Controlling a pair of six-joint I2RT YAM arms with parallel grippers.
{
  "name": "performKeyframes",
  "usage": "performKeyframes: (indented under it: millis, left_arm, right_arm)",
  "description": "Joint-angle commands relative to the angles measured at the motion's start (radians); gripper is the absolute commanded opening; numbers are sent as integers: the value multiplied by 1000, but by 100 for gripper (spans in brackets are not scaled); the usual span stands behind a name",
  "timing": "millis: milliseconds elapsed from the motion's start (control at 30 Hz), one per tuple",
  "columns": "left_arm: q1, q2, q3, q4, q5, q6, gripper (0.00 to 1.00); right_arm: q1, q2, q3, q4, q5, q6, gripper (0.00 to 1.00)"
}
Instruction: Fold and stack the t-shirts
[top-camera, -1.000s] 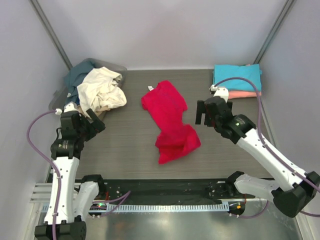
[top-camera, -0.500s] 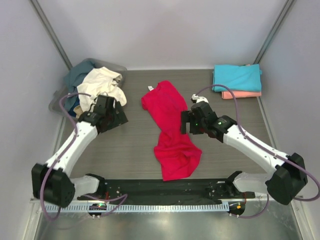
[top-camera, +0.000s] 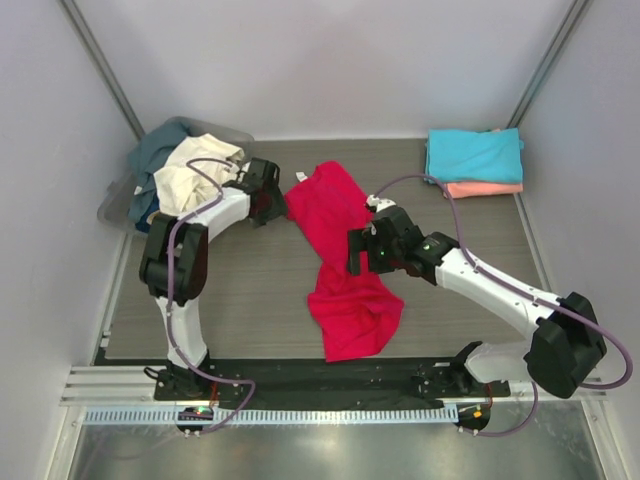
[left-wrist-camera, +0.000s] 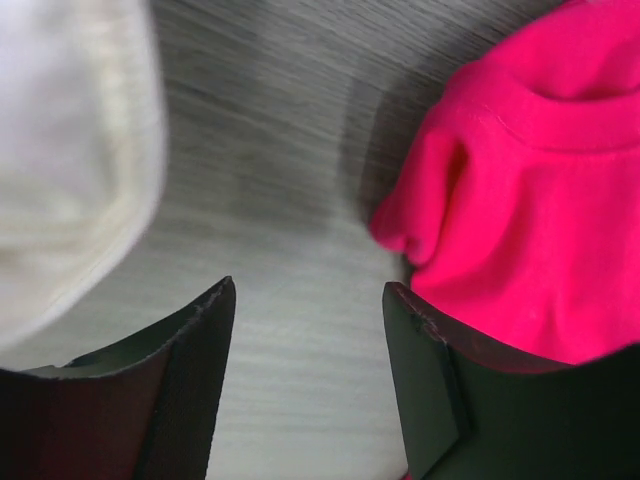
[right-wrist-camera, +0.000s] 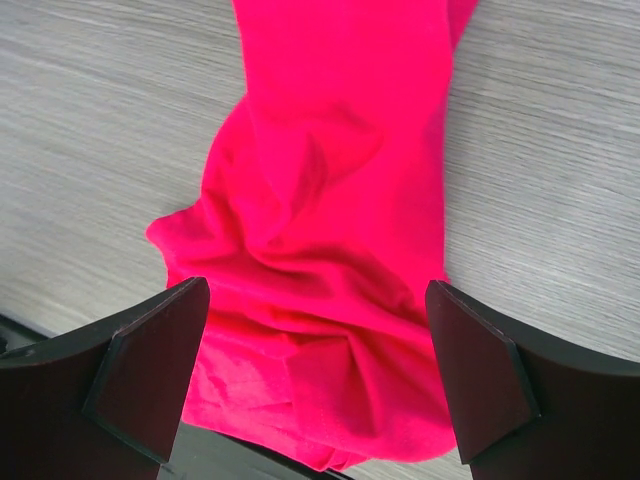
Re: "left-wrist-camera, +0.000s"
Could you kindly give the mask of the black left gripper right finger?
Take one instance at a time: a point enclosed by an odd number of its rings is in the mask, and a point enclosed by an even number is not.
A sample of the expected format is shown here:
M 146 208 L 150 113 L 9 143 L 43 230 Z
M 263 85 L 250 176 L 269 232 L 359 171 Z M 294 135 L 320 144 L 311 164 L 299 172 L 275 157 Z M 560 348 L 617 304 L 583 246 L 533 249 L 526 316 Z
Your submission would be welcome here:
M 413 479 L 635 479 L 639 349 L 571 366 L 388 283 L 382 308 Z

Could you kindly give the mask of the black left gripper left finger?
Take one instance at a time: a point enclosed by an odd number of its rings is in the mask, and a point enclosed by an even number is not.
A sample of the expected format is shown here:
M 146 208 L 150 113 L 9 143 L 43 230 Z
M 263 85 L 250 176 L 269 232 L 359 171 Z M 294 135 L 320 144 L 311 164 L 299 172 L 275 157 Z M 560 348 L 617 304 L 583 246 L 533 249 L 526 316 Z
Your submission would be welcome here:
M 224 278 L 64 366 L 3 370 L 2 477 L 204 478 L 235 307 L 235 284 Z

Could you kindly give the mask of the red pink t shirt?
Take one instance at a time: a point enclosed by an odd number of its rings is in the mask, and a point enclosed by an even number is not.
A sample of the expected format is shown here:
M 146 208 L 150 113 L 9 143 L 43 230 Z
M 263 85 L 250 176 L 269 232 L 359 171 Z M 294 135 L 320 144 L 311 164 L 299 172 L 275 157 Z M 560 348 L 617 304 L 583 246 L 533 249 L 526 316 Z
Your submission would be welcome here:
M 639 5 L 569 1 L 458 70 L 371 222 L 412 290 L 578 364 L 639 339 Z

